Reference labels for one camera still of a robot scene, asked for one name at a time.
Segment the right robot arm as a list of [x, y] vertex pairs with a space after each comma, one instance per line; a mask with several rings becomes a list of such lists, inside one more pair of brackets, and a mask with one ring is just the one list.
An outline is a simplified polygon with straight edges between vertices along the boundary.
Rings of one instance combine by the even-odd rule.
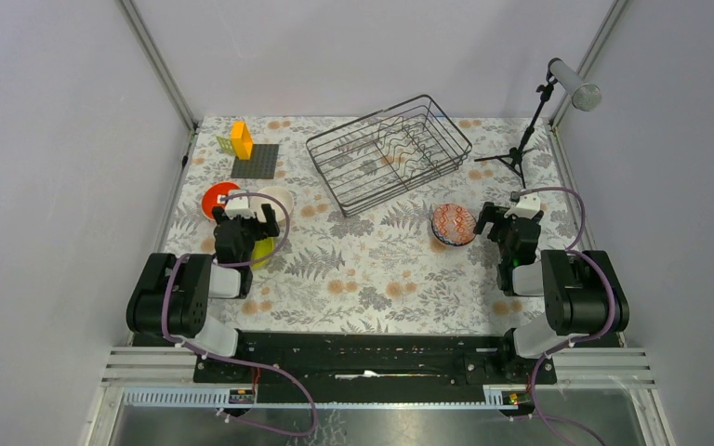
[[518, 212], [486, 202], [474, 233], [489, 226], [487, 239], [500, 254], [498, 288], [509, 296], [541, 297], [544, 313], [509, 330], [496, 357], [496, 370], [511, 383], [533, 370], [533, 360], [572, 344], [625, 330], [628, 302], [608, 255], [603, 251], [539, 252], [541, 210]]

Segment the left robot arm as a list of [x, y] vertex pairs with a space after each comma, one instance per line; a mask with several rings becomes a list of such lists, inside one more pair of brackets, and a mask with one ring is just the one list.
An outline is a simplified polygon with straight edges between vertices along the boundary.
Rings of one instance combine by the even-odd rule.
[[136, 335], [150, 335], [216, 358], [216, 370], [231, 382], [248, 376], [251, 358], [238, 348], [239, 332], [208, 314], [208, 301], [245, 298], [252, 286], [257, 243], [290, 226], [286, 206], [263, 203], [259, 212], [240, 215], [214, 208], [215, 253], [149, 255], [126, 307], [126, 324]]

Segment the blue patterned bowl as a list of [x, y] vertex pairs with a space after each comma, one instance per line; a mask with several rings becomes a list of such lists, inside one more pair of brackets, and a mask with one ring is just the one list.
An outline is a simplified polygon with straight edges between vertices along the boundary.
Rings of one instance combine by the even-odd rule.
[[433, 235], [441, 243], [454, 247], [465, 246], [475, 239], [476, 224], [477, 219], [468, 209], [454, 203], [437, 206], [430, 219]]

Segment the beige ceramic bowl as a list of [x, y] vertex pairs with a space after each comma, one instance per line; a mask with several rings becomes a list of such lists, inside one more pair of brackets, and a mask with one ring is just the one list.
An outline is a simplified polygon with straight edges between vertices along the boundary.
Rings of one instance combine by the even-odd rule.
[[[289, 215], [292, 214], [295, 202], [294, 197], [289, 190], [280, 186], [269, 186], [260, 189], [258, 192], [274, 198], [275, 200], [281, 203], [281, 205], [284, 207], [284, 209], [288, 212]], [[269, 200], [264, 197], [253, 197], [250, 199], [250, 201], [252, 209], [255, 212], [259, 222], [266, 222], [266, 217], [262, 211], [261, 206], [263, 204], [269, 204], [275, 214], [275, 220], [278, 222], [278, 224], [284, 223], [285, 213], [281, 209], [281, 207], [273, 200]]]

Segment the orange plastic bowl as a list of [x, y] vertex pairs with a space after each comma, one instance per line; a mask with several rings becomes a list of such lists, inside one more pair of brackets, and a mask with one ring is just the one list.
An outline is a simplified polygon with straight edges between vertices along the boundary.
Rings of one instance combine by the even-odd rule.
[[228, 194], [233, 190], [239, 190], [240, 187], [230, 181], [219, 182], [211, 186], [203, 195], [200, 205], [204, 216], [213, 220], [213, 210], [215, 208], [224, 208], [225, 200]]

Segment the wire dish rack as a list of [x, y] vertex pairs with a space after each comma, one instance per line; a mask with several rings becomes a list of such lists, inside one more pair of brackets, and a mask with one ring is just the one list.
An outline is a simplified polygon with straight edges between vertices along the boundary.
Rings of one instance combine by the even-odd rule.
[[454, 173], [472, 143], [429, 95], [337, 125], [305, 142], [344, 217]]

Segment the yellow plastic bowl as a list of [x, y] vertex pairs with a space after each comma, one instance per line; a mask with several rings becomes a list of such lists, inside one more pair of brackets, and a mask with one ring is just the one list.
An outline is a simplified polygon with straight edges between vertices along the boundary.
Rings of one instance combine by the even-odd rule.
[[269, 263], [268, 255], [275, 248], [275, 239], [272, 237], [265, 238], [255, 242], [254, 249], [251, 254], [253, 264], [252, 269], [262, 269]]

